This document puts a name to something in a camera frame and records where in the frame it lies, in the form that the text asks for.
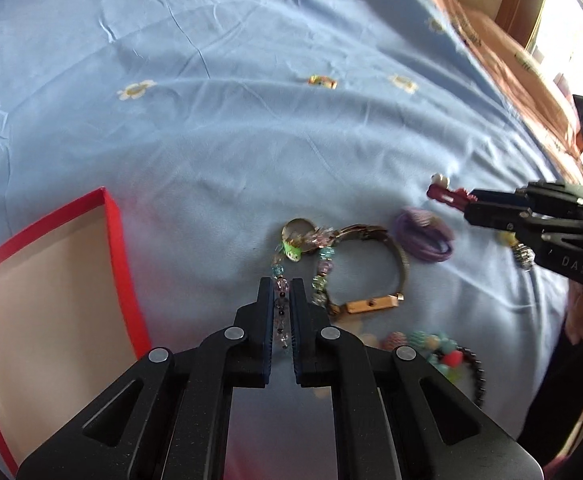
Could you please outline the red shallow box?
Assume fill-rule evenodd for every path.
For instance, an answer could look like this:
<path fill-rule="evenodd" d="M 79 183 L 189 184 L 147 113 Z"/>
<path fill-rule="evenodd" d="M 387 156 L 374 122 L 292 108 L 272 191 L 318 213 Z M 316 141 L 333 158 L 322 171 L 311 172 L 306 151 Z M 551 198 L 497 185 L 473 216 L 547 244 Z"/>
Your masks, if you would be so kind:
<path fill-rule="evenodd" d="M 106 188 L 0 246 L 0 463 L 25 458 L 150 351 Z"/>

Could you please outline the yellow silver charm pendant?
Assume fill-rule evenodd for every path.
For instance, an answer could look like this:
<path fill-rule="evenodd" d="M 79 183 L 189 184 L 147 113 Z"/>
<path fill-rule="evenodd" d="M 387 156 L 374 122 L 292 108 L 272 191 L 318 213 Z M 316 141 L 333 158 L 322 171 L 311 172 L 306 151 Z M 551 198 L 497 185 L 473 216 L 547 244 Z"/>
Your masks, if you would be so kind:
<path fill-rule="evenodd" d="M 516 266 L 521 270 L 530 271 L 534 266 L 534 252 L 523 244 L 513 232 L 500 231 L 499 241 L 512 253 Z"/>

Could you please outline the light blue floral bedsheet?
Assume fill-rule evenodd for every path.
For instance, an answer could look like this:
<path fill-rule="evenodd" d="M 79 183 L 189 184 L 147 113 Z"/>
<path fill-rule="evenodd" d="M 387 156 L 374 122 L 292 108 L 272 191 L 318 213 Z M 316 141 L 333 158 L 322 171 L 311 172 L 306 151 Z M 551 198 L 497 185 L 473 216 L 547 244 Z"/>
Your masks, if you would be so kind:
<path fill-rule="evenodd" d="M 580 180 L 577 123 L 457 0 L 0 0 L 0 246 L 106 188 L 150 350 L 178 353 L 264 278 L 335 299 L 335 235 L 382 226 L 405 299 L 336 326 L 468 349 L 453 384 L 541 466 L 582 411 L 557 367 L 568 283 L 426 192 Z"/>

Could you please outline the red kitty hair clip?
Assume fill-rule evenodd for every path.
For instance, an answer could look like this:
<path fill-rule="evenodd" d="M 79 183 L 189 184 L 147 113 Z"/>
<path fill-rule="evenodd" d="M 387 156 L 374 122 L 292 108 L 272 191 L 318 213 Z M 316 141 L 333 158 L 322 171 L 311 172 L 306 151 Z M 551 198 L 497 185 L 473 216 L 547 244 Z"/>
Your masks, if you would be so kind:
<path fill-rule="evenodd" d="M 450 180 L 443 174 L 434 174 L 431 177 L 429 187 L 426 195 L 431 200 L 441 204 L 446 204 L 449 207 L 464 211 L 470 203 L 476 202 L 477 198 L 466 191 L 465 188 L 450 188 Z"/>

